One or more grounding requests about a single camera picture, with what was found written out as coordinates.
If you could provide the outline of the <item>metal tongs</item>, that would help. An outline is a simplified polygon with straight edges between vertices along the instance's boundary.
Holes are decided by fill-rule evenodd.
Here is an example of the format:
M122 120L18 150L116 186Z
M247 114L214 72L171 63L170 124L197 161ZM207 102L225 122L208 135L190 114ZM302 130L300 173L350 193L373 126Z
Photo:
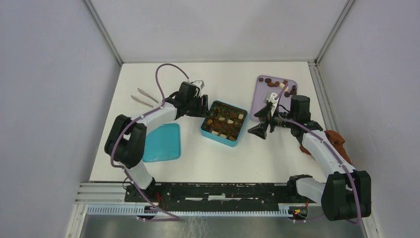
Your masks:
M139 96L131 95L130 98L144 106L147 106L149 108L154 108L157 105L160 104L160 101L157 100L157 98L153 97L149 93L145 92L144 90L137 88L137 91L139 93Z

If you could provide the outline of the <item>teal chocolate tin box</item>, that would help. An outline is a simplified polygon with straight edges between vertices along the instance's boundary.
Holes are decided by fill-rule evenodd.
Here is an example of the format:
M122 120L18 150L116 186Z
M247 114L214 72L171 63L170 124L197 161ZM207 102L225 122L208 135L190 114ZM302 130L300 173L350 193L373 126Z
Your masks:
M231 104L214 101L200 130L201 135L229 147L237 146L245 128L248 112Z

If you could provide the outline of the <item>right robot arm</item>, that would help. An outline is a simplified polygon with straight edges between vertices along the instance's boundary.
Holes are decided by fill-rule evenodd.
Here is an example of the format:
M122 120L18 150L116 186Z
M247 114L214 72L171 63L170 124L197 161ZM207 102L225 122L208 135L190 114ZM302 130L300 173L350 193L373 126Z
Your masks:
M310 175L291 176L286 196L292 202L304 197L319 204L330 221L347 220L358 225L371 215L371 177L347 162L328 140L320 124L311 119L310 98L295 95L290 110L279 112L280 95L268 93L265 106L254 114L261 122L248 133L266 139L276 127L290 129L300 146L314 158L326 176L326 182Z

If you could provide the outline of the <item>teal tin lid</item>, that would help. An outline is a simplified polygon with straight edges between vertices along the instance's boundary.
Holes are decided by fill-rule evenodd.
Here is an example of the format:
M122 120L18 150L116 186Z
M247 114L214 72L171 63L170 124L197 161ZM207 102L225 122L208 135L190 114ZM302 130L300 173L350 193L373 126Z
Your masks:
M167 123L150 132L146 137L142 160L155 163L177 160L181 156L180 126Z

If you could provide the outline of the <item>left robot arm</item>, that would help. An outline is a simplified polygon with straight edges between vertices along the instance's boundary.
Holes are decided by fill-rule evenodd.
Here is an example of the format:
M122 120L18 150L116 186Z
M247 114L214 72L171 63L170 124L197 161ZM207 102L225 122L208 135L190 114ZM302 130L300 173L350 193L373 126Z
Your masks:
M143 162L147 135L183 116L206 117L208 96L202 94L203 87L202 80L184 81L178 91L151 111L135 119L125 115L116 117L105 143L105 152L111 156L112 166L123 168L137 185L136 194L142 201L150 202L156 195L156 189L151 185L155 180Z

